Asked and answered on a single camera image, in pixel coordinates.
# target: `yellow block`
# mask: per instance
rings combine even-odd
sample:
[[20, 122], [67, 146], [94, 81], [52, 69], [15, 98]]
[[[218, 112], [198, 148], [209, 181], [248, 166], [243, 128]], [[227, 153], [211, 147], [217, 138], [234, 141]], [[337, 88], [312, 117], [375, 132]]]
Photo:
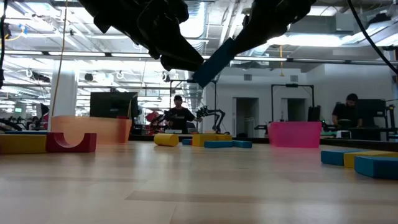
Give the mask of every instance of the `yellow block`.
[[229, 134], [216, 134], [217, 141], [232, 141], [232, 135]]
[[179, 139], [176, 134], [155, 134], [154, 141], [158, 146], [177, 146]]
[[0, 154], [46, 153], [46, 135], [0, 135]]
[[344, 153], [344, 167], [355, 167], [355, 156], [382, 156], [382, 157], [398, 157], [398, 152], [387, 151], [367, 151], [367, 152], [350, 152]]
[[217, 141], [217, 134], [194, 134], [192, 137], [192, 146], [203, 147], [205, 141]]

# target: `yellow cylinder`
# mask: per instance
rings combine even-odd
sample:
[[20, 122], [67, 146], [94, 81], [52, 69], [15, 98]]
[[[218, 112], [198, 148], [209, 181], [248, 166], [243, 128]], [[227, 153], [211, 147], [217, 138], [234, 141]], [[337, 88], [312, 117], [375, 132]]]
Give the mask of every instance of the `yellow cylinder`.
[[177, 146], [179, 143], [178, 135], [176, 134], [156, 134], [154, 139], [158, 146]]

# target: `red arch block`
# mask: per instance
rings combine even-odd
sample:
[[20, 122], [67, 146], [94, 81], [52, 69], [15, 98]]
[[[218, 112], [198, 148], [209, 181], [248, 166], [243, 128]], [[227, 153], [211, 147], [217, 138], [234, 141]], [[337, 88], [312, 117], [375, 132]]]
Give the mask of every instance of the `red arch block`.
[[77, 146], [68, 144], [63, 133], [47, 134], [47, 152], [95, 152], [97, 134], [86, 133], [82, 142]]

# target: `blue foam block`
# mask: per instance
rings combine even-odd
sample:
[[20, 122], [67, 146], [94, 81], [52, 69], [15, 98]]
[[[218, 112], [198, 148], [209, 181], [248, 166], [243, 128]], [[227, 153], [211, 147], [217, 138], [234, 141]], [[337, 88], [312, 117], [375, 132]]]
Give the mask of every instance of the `blue foam block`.
[[184, 146], [191, 146], [192, 145], [192, 139], [183, 139], [182, 144]]
[[229, 38], [214, 54], [193, 74], [192, 78], [204, 88], [217, 74], [229, 64], [235, 55], [230, 53], [235, 40]]
[[6, 134], [39, 134], [39, 135], [44, 135], [48, 134], [46, 131], [6, 131]]
[[344, 165], [344, 153], [349, 152], [361, 152], [360, 149], [350, 149], [350, 150], [325, 150], [321, 152], [321, 162], [323, 164]]
[[398, 157], [355, 157], [355, 171], [377, 179], [398, 180]]
[[205, 148], [233, 147], [232, 141], [205, 141]]
[[253, 147], [253, 143], [249, 141], [234, 141], [234, 147], [251, 149]]

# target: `man in black shirt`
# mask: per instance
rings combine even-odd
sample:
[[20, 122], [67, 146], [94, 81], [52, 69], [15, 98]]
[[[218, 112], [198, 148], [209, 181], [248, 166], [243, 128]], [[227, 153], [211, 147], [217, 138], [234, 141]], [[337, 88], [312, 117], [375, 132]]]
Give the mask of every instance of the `man in black shirt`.
[[346, 104], [337, 104], [332, 113], [333, 124], [338, 126], [339, 120], [348, 119], [351, 121], [351, 127], [361, 127], [362, 119], [358, 116], [355, 108], [355, 103], [358, 100], [358, 96], [354, 93], [347, 96]]
[[188, 109], [182, 107], [182, 97], [181, 96], [175, 96], [174, 97], [174, 104], [175, 107], [170, 109], [169, 113], [170, 116], [167, 119], [169, 122], [169, 126], [173, 130], [182, 130], [183, 134], [188, 134], [188, 128], [187, 128], [187, 121], [198, 121], [201, 122], [201, 118], [196, 118], [191, 111]]

